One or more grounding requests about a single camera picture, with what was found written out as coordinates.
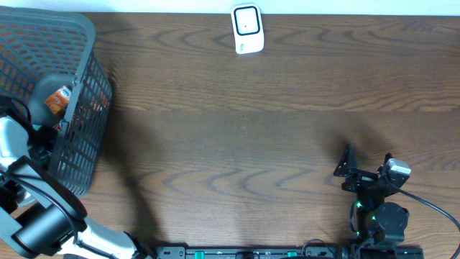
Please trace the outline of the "orange snack packet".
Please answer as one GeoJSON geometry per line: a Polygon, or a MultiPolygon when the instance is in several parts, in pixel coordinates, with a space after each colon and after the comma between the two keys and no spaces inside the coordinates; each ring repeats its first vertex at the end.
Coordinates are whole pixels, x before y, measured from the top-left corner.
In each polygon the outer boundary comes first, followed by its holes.
{"type": "Polygon", "coordinates": [[[45,105],[54,115],[64,115],[70,102],[71,94],[70,88],[62,86],[45,100],[45,105]]]}

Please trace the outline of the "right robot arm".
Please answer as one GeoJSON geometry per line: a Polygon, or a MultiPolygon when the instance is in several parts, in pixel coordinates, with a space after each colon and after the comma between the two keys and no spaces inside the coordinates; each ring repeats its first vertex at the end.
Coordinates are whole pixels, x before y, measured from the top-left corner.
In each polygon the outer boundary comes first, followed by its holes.
{"type": "Polygon", "coordinates": [[[357,165],[353,146],[347,144],[333,174],[343,177],[341,188],[356,194],[351,206],[350,226],[356,241],[349,247],[350,258],[395,258],[396,247],[405,239],[407,209],[385,199],[396,194],[412,170],[405,161],[386,154],[375,173],[357,165]]]}

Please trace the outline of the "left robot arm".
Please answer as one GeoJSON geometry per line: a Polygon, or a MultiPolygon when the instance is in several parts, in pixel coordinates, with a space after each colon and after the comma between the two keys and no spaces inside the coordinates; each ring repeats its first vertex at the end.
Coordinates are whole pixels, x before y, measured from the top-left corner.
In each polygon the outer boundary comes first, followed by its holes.
{"type": "Polygon", "coordinates": [[[56,134],[35,129],[23,101],[1,96],[1,239],[25,258],[156,258],[135,237],[90,219],[81,201],[45,171],[56,134]]]}

